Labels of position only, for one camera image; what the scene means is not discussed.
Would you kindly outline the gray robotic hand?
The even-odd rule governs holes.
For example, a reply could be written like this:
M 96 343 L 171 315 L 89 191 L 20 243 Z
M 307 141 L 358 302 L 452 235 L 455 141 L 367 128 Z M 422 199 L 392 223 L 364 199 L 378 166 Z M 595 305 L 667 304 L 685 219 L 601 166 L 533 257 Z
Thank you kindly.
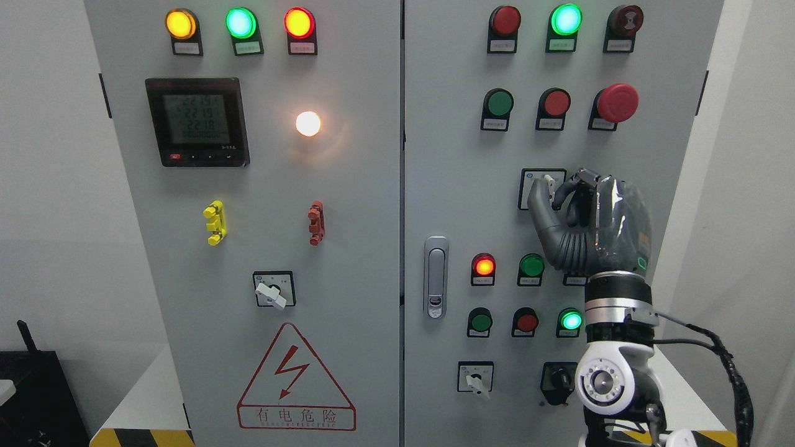
M 630 182 L 579 169 L 554 191 L 548 181 L 534 180 L 527 204 L 547 261 L 557 271 L 647 274 L 650 213 Z

